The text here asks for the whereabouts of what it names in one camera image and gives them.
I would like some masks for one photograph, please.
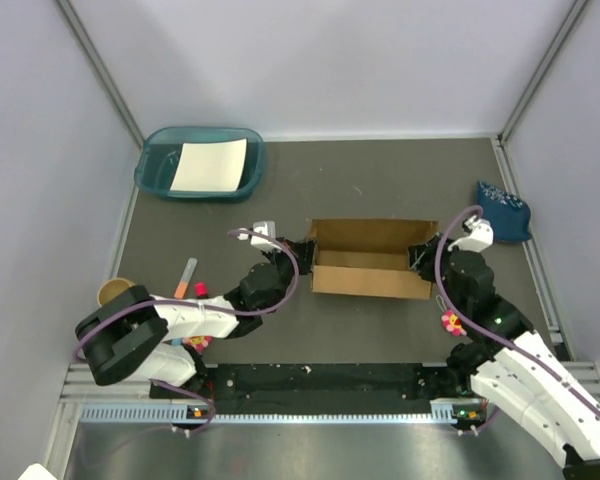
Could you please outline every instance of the small toy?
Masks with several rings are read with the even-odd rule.
[[[452,310],[444,312],[441,319],[445,330],[454,337],[460,337],[467,334],[467,331],[462,328],[462,322],[460,322],[460,319]]]

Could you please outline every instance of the metal table surface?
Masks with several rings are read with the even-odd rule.
[[[148,433],[90,469],[146,426],[81,424],[66,480],[559,480],[560,468],[506,416],[479,437],[430,425],[219,425],[187,440]]]
[[[140,194],[119,274],[172,296],[189,257],[211,295],[236,286],[262,257],[226,232],[275,220],[278,235],[305,236],[313,218],[439,220],[475,199],[476,181],[502,186],[489,139],[285,142],[267,144],[268,166],[241,204],[165,201]],[[485,258],[496,287],[548,339],[521,246],[494,245]],[[457,343],[435,301],[314,294],[303,278],[286,308],[249,336],[214,341],[211,363],[441,362]]]

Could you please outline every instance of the gray carpet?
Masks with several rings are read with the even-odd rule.
[[[120,275],[172,296],[189,257],[211,295],[235,287],[259,253],[229,229],[274,220],[301,239],[312,218],[439,220],[473,203],[478,179],[502,186],[488,139],[271,143],[266,177],[242,204],[164,201],[140,194]],[[524,252],[494,245],[485,258],[498,291],[549,338]],[[216,340],[208,362],[440,362],[457,340],[435,301],[314,294],[303,278],[288,308],[235,340]]]

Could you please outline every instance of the cardboard box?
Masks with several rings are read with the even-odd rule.
[[[425,243],[438,222],[401,219],[314,220],[311,289],[391,298],[431,298],[433,284],[409,271],[407,247]]]

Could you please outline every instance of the purple cable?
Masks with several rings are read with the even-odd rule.
[[[197,393],[189,392],[188,390],[184,390],[182,388],[174,387],[173,385],[169,385],[168,383],[162,382],[160,380],[152,380],[152,382],[159,387],[166,388],[168,390],[172,390],[172,391],[174,391],[176,393],[180,393],[182,395],[187,395],[193,399],[200,400],[201,402],[206,404],[210,410],[207,421],[205,423],[203,423],[202,425],[200,425],[195,430],[190,430],[190,432],[191,432],[191,435],[197,435],[200,432],[203,432],[204,430],[209,428],[209,426],[211,425],[211,421],[216,416],[216,407],[213,404],[213,402],[209,401],[207,398],[204,398],[202,395],[198,395]],[[90,462],[87,459],[87,452],[86,452],[86,443],[87,442],[84,438],[84,435],[82,435],[79,440],[80,441],[80,446],[79,446],[80,459],[82,460],[82,464],[85,466],[85,468],[87,468],[89,470],[96,469],[96,468],[100,467],[103,463],[106,463],[111,457],[113,457],[116,453],[118,453],[124,447],[129,445],[131,442],[136,441],[138,438],[142,437],[143,435],[145,435],[147,433],[158,432],[158,431],[162,431],[162,430],[172,430],[172,427],[169,425],[158,425],[155,427],[146,428],[134,435],[131,435],[126,440],[120,442],[118,445],[113,447],[109,452],[107,452],[107,454],[104,457],[102,457],[100,460],[98,460],[97,462]]]
[[[289,299],[293,296],[294,292],[296,291],[296,287],[298,286],[298,278],[300,277],[300,267],[298,266],[298,261],[296,260],[296,257],[293,254],[293,252],[291,252],[291,250],[289,250],[289,248],[284,243],[279,242],[275,238],[269,237],[268,235],[264,235],[262,233],[254,232],[252,230],[247,230],[247,229],[243,229],[243,228],[240,228],[237,230],[231,230],[229,232],[229,235],[231,235],[232,237],[237,237],[241,233],[247,233],[249,235],[253,235],[254,237],[263,238],[263,239],[271,242],[272,244],[274,244],[276,247],[278,247],[280,250],[282,250],[282,252],[285,253],[289,257],[289,259],[291,260],[291,264],[293,265],[294,275],[293,275],[293,280],[291,281],[291,285],[289,286],[289,289],[287,290],[287,294],[285,295],[285,297],[282,300],[280,300],[275,305],[264,308],[262,310],[255,310],[255,311],[251,311],[251,312],[232,310],[230,308],[218,307],[216,305],[205,305],[204,308],[205,308],[205,310],[211,310],[214,312],[221,312],[221,313],[228,313],[229,315],[241,315],[243,317],[257,317],[260,315],[265,315],[267,313],[275,312],[280,307],[282,307],[285,303],[287,303],[289,301]],[[93,337],[95,337],[98,333],[100,333],[102,330],[107,328],[113,322],[116,322],[116,321],[120,320],[121,318],[126,317],[130,313],[133,313],[136,310],[140,310],[141,308],[153,307],[153,306],[158,306],[158,305],[173,305],[173,306],[177,306],[177,307],[197,307],[199,304],[195,301],[189,301],[189,300],[176,300],[176,299],[147,300],[146,302],[140,302],[131,307],[120,310],[115,315],[112,315],[111,317],[109,317],[106,320],[104,320],[103,322],[101,322],[100,325],[98,325],[96,328],[91,330],[89,333],[87,333],[84,337],[82,337],[78,341],[78,345],[73,350],[73,358],[75,358],[77,361],[84,361],[84,358],[80,357],[80,355],[79,355],[80,350],[82,350],[82,347],[84,347],[84,345],[89,340],[91,340]]]
[[[436,249],[436,258],[435,258],[435,265],[434,265],[435,272],[434,273],[436,276],[436,284],[438,285],[438,290],[440,290],[440,295],[442,295],[442,298],[445,301],[445,303],[447,304],[447,307],[450,308],[453,311],[453,313],[455,313],[458,316],[458,318],[460,318],[462,320],[463,324],[474,329],[476,332],[480,333],[481,335],[484,335],[485,337],[490,338],[494,342],[497,342],[500,345],[503,345],[503,346],[519,353],[526,359],[532,361],[533,363],[538,365],[540,368],[542,368],[545,372],[547,372],[549,375],[551,375],[551,377],[553,377],[557,382],[561,382],[562,377],[555,370],[553,370],[549,365],[544,363],[542,360],[536,358],[534,355],[530,354],[529,352],[525,351],[524,349],[518,347],[515,343],[511,342],[510,340],[500,337],[499,335],[496,335],[493,332],[490,332],[486,328],[481,327],[480,325],[478,325],[471,319],[467,318],[467,316],[464,315],[461,311],[459,311],[458,308],[453,304],[453,302],[451,302],[449,295],[447,295],[447,291],[444,289],[444,285],[442,284],[442,274],[441,274],[442,251],[445,248],[445,243],[447,242],[449,235],[451,235],[451,232],[456,227],[456,225],[458,225],[462,220],[464,220],[467,217],[470,217],[471,215],[477,215],[478,217],[481,217],[482,216],[482,207],[479,205],[474,205],[472,207],[465,208],[462,212],[460,212],[460,214],[456,218],[453,219],[453,221],[449,224],[447,229],[444,231],[444,233],[442,234],[442,237],[440,238],[440,241],[438,243],[438,248]],[[569,387],[568,391],[574,397],[576,397],[580,401],[580,403],[582,403],[582,405],[584,405],[589,411],[591,411],[594,414],[594,416],[596,416],[597,418],[600,419],[600,410],[598,410],[595,405],[593,405],[591,402],[589,402],[575,388]]]
[[[276,303],[272,307],[268,307],[268,308],[265,308],[262,310],[243,312],[243,311],[238,311],[238,310],[232,310],[229,308],[217,307],[215,305],[205,305],[205,309],[216,311],[216,312],[221,312],[221,313],[228,313],[230,315],[242,315],[245,317],[255,317],[255,316],[265,315],[267,313],[274,312],[278,308],[282,307],[285,303],[287,303],[296,291],[296,288],[298,286],[298,278],[300,277],[300,267],[298,266],[298,261],[296,260],[296,257],[293,254],[293,252],[291,252],[291,250],[285,244],[283,244],[282,242],[279,242],[275,238],[269,237],[268,235],[264,235],[262,233],[254,232],[254,231],[248,230],[248,229],[231,230],[229,232],[229,235],[231,235],[233,237],[237,237],[241,233],[247,233],[249,235],[253,235],[254,237],[263,238],[263,239],[271,242],[272,244],[274,244],[276,247],[278,247],[283,253],[285,253],[289,257],[289,259],[291,260],[291,264],[293,265],[294,275],[293,275],[293,279],[291,281],[291,285],[289,285],[289,289],[287,290],[287,294],[285,295],[285,297],[282,300],[280,300],[278,303]],[[132,313],[136,310],[139,310],[141,308],[151,307],[151,306],[155,306],[155,305],[175,305],[175,306],[184,306],[184,307],[195,307],[195,306],[198,306],[198,303],[192,302],[192,301],[186,301],[186,300],[176,300],[176,299],[173,299],[173,300],[148,300],[146,302],[141,302],[136,305],[133,305],[132,307],[125,308],[125,309],[119,311],[118,313],[116,313],[115,315],[112,315],[111,317],[107,318],[105,321],[100,323],[100,325],[98,325],[96,328],[94,328],[89,333],[87,333],[84,337],[82,337],[78,341],[78,345],[76,346],[76,348],[73,351],[73,357],[76,360],[83,362],[84,359],[80,357],[79,352],[80,352],[80,350],[82,350],[82,347],[89,340],[91,340],[94,336],[96,336],[102,330],[107,328],[113,322],[126,317],[130,313]],[[208,399],[204,398],[201,395],[198,395],[197,393],[193,393],[188,390],[184,390],[183,388],[169,385],[168,383],[163,382],[161,380],[152,380],[152,382],[159,387],[166,388],[168,390],[179,393],[181,395],[186,395],[186,396],[189,396],[196,400],[200,400],[200,401],[204,402],[209,407],[211,412],[207,418],[207,421],[204,424],[202,424],[201,426],[199,426],[198,428],[196,428],[195,430],[192,430],[192,433],[197,435],[198,433],[203,432],[204,430],[209,428],[209,426],[211,425],[211,422],[213,421],[213,419],[216,416],[216,407],[213,404],[213,402],[210,402]],[[95,463],[89,462],[87,460],[86,452],[85,452],[85,442],[83,441],[82,444],[80,445],[80,456],[82,459],[82,463],[85,465],[85,467],[87,467],[89,469],[97,468],[100,465],[102,465],[104,462],[109,460],[109,458],[111,458],[113,455],[115,455],[118,451],[120,451],[122,448],[124,448],[129,443],[136,440],[137,438],[139,438],[147,433],[156,432],[156,431],[160,431],[160,430],[167,430],[167,429],[170,430],[171,428],[172,427],[170,427],[170,426],[160,425],[157,427],[150,427],[145,430],[142,430],[141,432],[138,432],[135,435],[130,436],[129,438],[124,440],[122,443],[115,446],[110,452],[108,452],[104,456],[104,458],[100,459],[99,461],[97,461]]]

